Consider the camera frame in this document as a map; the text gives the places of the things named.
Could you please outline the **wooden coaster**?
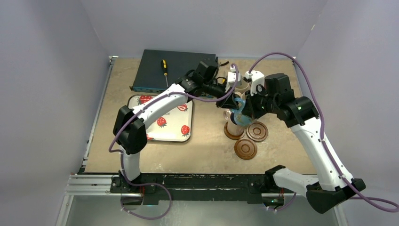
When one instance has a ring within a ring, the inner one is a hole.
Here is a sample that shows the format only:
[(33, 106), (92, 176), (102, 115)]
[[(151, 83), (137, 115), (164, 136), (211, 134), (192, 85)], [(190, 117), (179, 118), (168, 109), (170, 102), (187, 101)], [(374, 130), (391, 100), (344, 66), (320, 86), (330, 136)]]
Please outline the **wooden coaster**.
[(241, 138), (234, 145), (235, 154), (243, 159), (253, 159), (257, 154), (257, 145), (251, 139)]
[(255, 142), (262, 142), (268, 137), (269, 132), (264, 123), (256, 121), (246, 128), (246, 135)]
[(227, 122), (224, 126), (225, 135), (232, 140), (238, 140), (244, 137), (246, 128)]

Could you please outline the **blue butterfly mug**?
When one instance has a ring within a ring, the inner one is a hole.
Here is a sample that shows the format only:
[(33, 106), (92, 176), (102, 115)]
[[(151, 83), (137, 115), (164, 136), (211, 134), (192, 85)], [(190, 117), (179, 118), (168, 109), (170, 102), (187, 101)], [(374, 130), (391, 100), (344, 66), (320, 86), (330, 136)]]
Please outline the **blue butterfly mug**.
[(230, 119), (231, 121), (241, 127), (248, 127), (254, 123), (254, 119), (250, 116), (243, 114), (243, 110), (246, 101), (240, 97), (235, 97), (234, 100), (238, 104), (238, 109), (231, 109)]

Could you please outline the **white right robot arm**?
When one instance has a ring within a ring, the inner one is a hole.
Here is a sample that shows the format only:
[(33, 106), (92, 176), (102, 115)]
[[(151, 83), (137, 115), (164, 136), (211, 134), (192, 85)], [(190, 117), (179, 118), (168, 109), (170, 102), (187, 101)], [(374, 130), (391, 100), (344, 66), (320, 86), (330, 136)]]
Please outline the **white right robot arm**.
[(265, 76), (259, 71), (246, 72), (244, 81), (250, 84), (242, 116), (259, 119), (272, 113), (284, 121), (298, 138), (316, 169), (317, 178), (295, 173), (279, 165), (265, 173), (263, 188), (271, 192), (286, 188), (306, 197), (310, 206), (323, 214), (355, 195), (356, 188), (366, 188), (364, 181), (354, 178), (342, 165), (321, 130), (321, 118), (307, 97), (295, 97), (289, 77), (283, 73)]

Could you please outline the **wooden coaster front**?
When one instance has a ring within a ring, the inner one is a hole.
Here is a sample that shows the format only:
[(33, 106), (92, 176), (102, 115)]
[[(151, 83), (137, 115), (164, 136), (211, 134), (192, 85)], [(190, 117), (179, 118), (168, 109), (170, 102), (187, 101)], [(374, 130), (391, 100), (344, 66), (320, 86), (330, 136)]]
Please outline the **wooden coaster front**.
[(253, 159), (257, 154), (257, 145), (251, 139), (241, 138), (234, 145), (235, 154), (243, 159)]

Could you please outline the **cream floral mug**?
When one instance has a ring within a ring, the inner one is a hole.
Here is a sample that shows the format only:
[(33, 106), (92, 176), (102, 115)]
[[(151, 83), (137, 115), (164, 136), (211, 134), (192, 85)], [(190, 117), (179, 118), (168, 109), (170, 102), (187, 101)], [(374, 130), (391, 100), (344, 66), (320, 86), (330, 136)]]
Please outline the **cream floral mug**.
[(250, 90), (250, 84), (244, 80), (240, 81), (240, 84), (235, 87), (235, 92), (245, 93)]

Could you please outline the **purple interior mug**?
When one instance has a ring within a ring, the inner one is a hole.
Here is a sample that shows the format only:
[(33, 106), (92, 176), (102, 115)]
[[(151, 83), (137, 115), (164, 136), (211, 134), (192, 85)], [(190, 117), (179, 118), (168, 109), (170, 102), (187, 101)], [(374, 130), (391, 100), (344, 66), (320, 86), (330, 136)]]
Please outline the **purple interior mug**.
[(240, 139), (244, 133), (244, 128), (234, 124), (231, 120), (231, 111), (225, 110), (223, 112), (223, 117), (226, 120), (226, 124), (224, 126), (224, 133), (225, 135), (233, 140)]

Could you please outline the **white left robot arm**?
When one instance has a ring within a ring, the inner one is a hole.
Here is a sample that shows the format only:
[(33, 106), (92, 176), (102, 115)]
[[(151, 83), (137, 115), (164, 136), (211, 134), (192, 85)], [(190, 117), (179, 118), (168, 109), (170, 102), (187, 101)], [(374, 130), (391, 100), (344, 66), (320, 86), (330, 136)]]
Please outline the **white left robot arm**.
[(178, 78), (164, 92), (134, 108), (123, 106), (119, 109), (113, 128), (114, 139), (109, 152), (114, 153), (114, 144), (119, 145), (120, 173), (124, 177), (122, 187), (128, 192), (140, 188), (140, 152), (147, 145), (146, 130), (158, 118), (186, 104), (191, 100), (215, 102), (220, 108), (238, 108), (234, 90), (241, 80), (236, 64), (231, 65), (233, 84), (218, 83), (216, 74), (219, 65), (216, 62), (201, 61), (196, 69), (189, 70)]

